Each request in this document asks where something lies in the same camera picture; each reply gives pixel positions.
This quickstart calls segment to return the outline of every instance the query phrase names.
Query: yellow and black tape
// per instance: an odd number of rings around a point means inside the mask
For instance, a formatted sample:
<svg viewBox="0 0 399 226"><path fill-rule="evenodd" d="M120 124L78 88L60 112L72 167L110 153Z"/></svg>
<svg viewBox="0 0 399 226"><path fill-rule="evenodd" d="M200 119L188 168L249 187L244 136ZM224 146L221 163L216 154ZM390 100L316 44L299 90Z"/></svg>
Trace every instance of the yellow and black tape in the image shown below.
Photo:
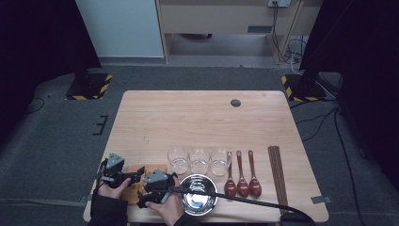
<svg viewBox="0 0 399 226"><path fill-rule="evenodd" d="M297 97L293 94L293 89L290 87L288 80L285 76L281 78L281 82L284 85L285 92L287 93L287 97L290 101L298 101L298 102L313 102L313 101L325 101L324 97Z"/></svg>
<svg viewBox="0 0 399 226"><path fill-rule="evenodd" d="M94 95L69 95L66 97L67 100L96 100L96 99L101 99L105 95L106 90L108 89L109 83L111 82L112 75L108 75L101 87L99 88L98 92L95 93Z"/></svg>

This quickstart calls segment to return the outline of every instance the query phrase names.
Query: gray carpet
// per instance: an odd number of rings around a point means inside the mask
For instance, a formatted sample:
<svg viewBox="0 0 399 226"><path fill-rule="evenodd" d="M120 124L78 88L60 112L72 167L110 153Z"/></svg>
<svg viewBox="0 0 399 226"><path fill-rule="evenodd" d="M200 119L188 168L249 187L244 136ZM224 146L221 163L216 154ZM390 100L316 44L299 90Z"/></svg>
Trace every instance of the gray carpet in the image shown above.
<svg viewBox="0 0 399 226"><path fill-rule="evenodd" d="M122 94L130 89L283 90L280 77L288 71L249 68L117 67L102 100L65 101L72 74L37 88L45 105L26 114L1 147L0 199L44 199L79 203L92 186ZM39 109L32 101L28 111ZM295 121L327 114L336 102L308 103L292 109ZM103 115L109 120L101 136L93 136ZM298 124L302 139L311 137L322 118ZM366 225L399 225L399 194L374 161L364 160L338 115L354 173L359 207ZM304 142L322 194L330 196L329 221L320 225L360 225L343 148L329 115L318 134ZM86 225L83 206L0 204L0 225Z"/></svg>

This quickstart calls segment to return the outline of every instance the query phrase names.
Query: power outlet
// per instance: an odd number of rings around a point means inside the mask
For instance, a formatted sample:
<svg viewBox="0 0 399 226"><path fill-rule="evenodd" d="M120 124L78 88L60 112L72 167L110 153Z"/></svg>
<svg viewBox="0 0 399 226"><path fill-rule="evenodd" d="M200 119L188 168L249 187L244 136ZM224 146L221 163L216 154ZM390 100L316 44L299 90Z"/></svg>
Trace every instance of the power outlet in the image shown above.
<svg viewBox="0 0 399 226"><path fill-rule="evenodd" d="M290 6L291 0L269 0L269 3L267 3L267 5L270 8L274 8L276 6L275 3L277 3L277 6L280 8L287 8Z"/></svg>

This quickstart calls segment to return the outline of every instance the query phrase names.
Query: wooden table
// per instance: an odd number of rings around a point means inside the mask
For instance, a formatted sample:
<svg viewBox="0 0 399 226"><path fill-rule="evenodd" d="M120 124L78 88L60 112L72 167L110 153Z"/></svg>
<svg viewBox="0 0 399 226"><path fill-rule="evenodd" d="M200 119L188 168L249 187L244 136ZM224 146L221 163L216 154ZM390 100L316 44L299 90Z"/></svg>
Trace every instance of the wooden table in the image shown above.
<svg viewBox="0 0 399 226"><path fill-rule="evenodd" d="M234 107L237 99L241 106ZM104 151L125 157L125 166L166 164L173 145L227 147L234 153L232 177L237 183L239 172L236 151L243 152L244 176L249 182L247 151L255 158L256 175L263 194L258 199L277 203L267 147L279 146L287 188L288 203L315 221L328 219L323 203L313 204L320 196L284 93L280 91L127 91ZM189 172L182 175L182 180ZM214 176L220 193L227 175ZM84 219L89 220L90 202ZM198 218L202 222L277 222L279 209L218 199L215 209ZM129 221L162 222L150 209L128 207Z"/></svg>

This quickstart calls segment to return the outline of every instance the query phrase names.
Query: black curtain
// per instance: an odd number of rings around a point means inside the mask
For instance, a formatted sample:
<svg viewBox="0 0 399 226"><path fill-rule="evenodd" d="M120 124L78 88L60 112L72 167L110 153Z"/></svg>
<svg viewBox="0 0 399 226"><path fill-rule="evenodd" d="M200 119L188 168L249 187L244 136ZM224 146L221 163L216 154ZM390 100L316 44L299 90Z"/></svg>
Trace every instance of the black curtain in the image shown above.
<svg viewBox="0 0 399 226"><path fill-rule="evenodd" d="M73 0L0 0L0 143L38 84L101 68Z"/></svg>
<svg viewBox="0 0 399 226"><path fill-rule="evenodd" d="M343 76L343 115L365 156L399 189L398 9L397 0L325 0L301 69Z"/></svg>

